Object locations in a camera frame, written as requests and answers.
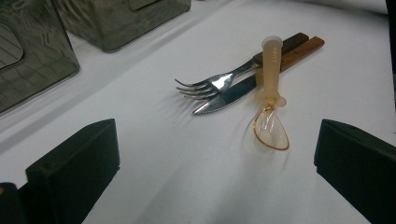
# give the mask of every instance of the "wooden handle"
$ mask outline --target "wooden handle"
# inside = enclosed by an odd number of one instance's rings
[[[314,36],[296,49],[293,49],[285,55],[282,55],[280,71],[283,72],[286,69],[290,68],[300,60],[304,59],[306,56],[320,49],[323,45],[324,40],[320,39],[317,36]]]
[[[303,33],[298,33],[297,35],[291,36],[283,41],[282,47],[282,57],[284,54],[290,52],[291,50],[299,47],[304,42],[308,41],[309,37]],[[253,62],[262,65],[262,52],[256,54],[252,58]]]

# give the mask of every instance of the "stainless steel knife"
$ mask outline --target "stainless steel knife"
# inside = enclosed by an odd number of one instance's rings
[[[280,72],[283,72],[286,69],[290,68],[306,56],[320,49],[323,45],[324,40],[317,36],[314,36],[296,49],[286,53],[282,56]],[[221,94],[219,94],[209,102],[205,103],[204,105],[200,106],[199,108],[195,109],[192,113],[194,115],[203,115],[221,110],[222,108],[236,102],[254,88],[256,88],[256,76],[252,75],[238,82],[230,89],[222,92]]]

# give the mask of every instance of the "white table surface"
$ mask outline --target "white table surface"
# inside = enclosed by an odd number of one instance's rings
[[[113,54],[70,35],[80,72],[0,117],[0,182],[21,187],[34,161],[84,126],[114,118],[120,170],[85,224],[368,223],[313,161],[323,119],[396,146],[388,20],[378,15],[387,10],[385,0],[336,4],[192,0],[190,12]],[[253,92],[193,116],[201,103],[175,89],[174,78],[230,71],[265,37],[299,32],[326,44],[280,79],[286,152],[254,144]]]

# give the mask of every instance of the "gray translucent container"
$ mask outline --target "gray translucent container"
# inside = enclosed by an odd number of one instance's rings
[[[104,52],[190,10],[191,0],[54,0],[66,30]]]
[[[78,69],[52,1],[0,1],[0,113]]]

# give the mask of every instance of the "cutlery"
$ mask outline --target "cutlery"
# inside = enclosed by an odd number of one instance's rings
[[[282,55],[297,48],[308,39],[309,37],[303,33],[298,33],[292,37],[289,37],[283,41]],[[185,97],[191,98],[193,100],[210,100],[216,97],[222,91],[229,89],[232,86],[233,80],[235,78],[261,66],[262,54],[258,53],[249,61],[231,72],[215,75],[194,84],[185,84],[178,81],[177,79],[175,79],[175,81],[178,84],[184,86],[184,88],[177,87],[177,89],[180,90],[180,93],[184,94]]]
[[[304,42],[298,48],[290,51],[289,53],[282,55],[282,61],[280,65],[280,72],[290,68],[300,60],[304,59],[308,55],[317,51],[324,45],[324,40],[315,36],[310,40]],[[252,75],[245,78],[244,80],[236,83],[230,89],[220,93],[218,96],[211,99],[209,102],[195,109],[192,113],[194,115],[202,115],[211,112],[218,111],[235,101],[239,100],[244,95],[248,94],[251,90],[256,87],[256,76]]]
[[[278,36],[269,36],[262,41],[263,87],[260,87],[255,96],[263,104],[263,109],[254,119],[253,124],[253,132],[257,140],[265,147],[276,150],[289,148],[288,135],[276,114],[276,106],[286,104],[285,98],[277,91],[281,48],[282,39]]]

